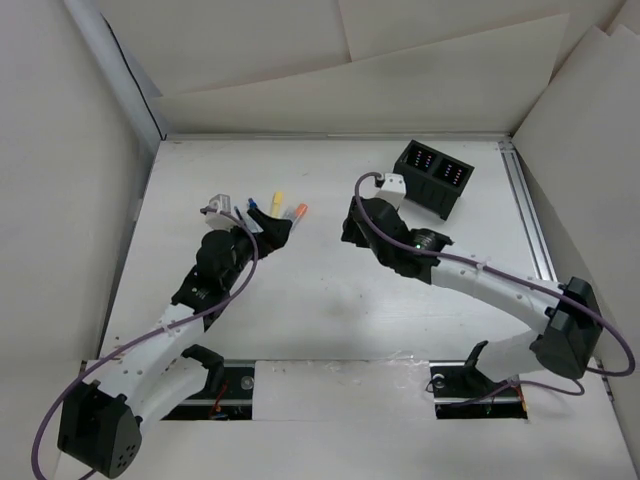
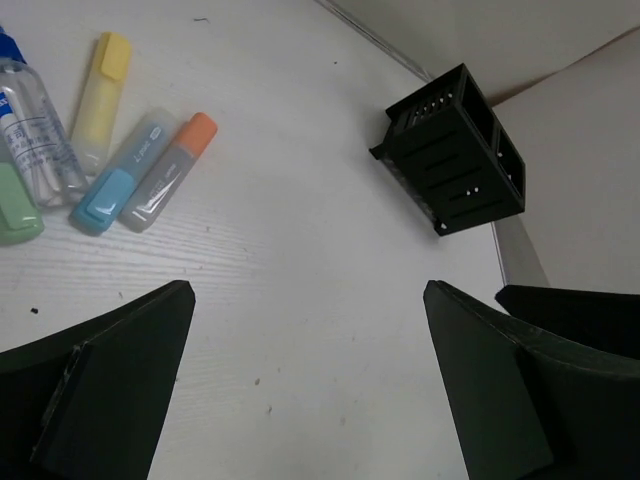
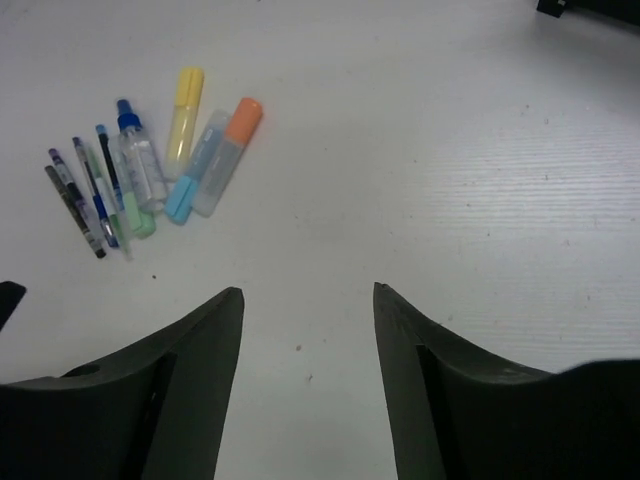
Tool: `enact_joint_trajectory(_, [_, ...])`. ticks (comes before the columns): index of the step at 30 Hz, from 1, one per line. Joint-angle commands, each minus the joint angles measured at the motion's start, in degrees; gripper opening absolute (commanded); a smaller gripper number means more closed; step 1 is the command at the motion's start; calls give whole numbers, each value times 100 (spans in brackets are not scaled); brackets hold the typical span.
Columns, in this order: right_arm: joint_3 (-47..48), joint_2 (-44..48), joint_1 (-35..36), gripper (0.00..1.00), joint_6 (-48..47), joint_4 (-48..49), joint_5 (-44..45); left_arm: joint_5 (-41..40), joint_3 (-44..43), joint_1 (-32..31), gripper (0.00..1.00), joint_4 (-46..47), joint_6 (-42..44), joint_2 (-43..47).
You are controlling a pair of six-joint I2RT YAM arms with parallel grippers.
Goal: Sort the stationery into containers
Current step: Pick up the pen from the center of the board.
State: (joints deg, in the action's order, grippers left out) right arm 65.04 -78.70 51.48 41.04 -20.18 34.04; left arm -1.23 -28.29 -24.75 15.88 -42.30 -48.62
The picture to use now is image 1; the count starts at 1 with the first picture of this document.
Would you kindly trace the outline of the yellow highlighter marker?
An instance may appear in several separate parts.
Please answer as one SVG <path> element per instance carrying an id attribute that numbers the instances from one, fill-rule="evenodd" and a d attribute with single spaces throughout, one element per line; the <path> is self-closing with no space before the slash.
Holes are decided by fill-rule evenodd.
<path id="1" fill-rule="evenodd" d="M 271 207 L 270 207 L 270 216 L 273 218 L 280 217 L 280 210 L 283 201 L 283 193 L 281 191 L 276 191 L 272 197 Z"/>

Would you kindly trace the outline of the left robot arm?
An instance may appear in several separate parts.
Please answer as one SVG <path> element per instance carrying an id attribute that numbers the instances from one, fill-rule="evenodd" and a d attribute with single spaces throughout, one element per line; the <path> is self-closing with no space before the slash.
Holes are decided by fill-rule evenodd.
<path id="1" fill-rule="evenodd" d="M 293 226 L 253 207 L 213 229 L 156 326 L 90 367 L 63 396 L 57 446 L 109 479 L 128 469 L 145 434 L 183 400 L 222 387 L 224 359 L 199 340 L 248 286 L 259 260 L 283 248 Z"/>

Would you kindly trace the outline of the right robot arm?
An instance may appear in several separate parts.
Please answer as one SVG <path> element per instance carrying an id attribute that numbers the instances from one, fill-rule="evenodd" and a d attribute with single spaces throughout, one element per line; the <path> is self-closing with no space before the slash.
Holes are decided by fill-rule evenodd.
<path id="1" fill-rule="evenodd" d="M 353 197 L 342 241 L 369 249 L 394 273 L 456 291 L 522 322 L 525 332 L 478 342 L 449 380 L 473 393 L 499 388 L 521 374 L 548 370 L 580 380 L 603 327 L 591 286 L 525 280 L 463 255 L 454 241 L 429 229 L 410 229 L 393 204 Z"/>

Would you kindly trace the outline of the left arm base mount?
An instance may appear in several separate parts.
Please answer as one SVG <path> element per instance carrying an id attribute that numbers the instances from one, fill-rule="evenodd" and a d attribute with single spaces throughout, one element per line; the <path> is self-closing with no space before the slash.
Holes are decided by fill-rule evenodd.
<path id="1" fill-rule="evenodd" d="M 254 362 L 231 361 L 220 380 L 182 401 L 165 421 L 248 421 L 252 419 Z"/>

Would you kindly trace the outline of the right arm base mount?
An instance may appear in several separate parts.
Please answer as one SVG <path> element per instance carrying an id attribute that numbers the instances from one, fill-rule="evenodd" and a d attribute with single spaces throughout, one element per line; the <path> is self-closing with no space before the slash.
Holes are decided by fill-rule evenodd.
<path id="1" fill-rule="evenodd" d="M 438 420 L 528 419 L 521 390 L 508 381 L 495 383 L 463 361 L 429 363 L 425 391 L 433 397 Z"/>

